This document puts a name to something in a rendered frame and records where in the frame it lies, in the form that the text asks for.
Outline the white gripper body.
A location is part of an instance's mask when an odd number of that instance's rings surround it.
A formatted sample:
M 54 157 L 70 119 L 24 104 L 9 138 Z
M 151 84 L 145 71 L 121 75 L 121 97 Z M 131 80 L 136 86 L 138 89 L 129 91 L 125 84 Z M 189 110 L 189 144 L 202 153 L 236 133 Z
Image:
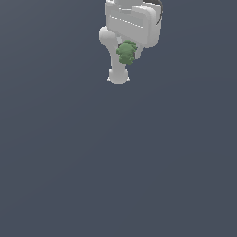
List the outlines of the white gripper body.
M 105 15 L 107 28 L 122 37 L 149 48 L 159 41 L 162 21 L 160 3 L 139 2 L 132 9 L 122 9 L 116 0 L 106 0 Z

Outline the green bumpy object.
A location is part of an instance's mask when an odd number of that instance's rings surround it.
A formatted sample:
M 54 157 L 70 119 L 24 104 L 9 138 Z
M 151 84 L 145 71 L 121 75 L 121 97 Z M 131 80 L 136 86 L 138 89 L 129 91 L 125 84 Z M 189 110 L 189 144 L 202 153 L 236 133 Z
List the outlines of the green bumpy object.
M 135 60 L 135 52 L 137 46 L 135 42 L 130 40 L 124 41 L 117 49 L 116 54 L 118 55 L 118 61 L 121 64 L 131 65 Z

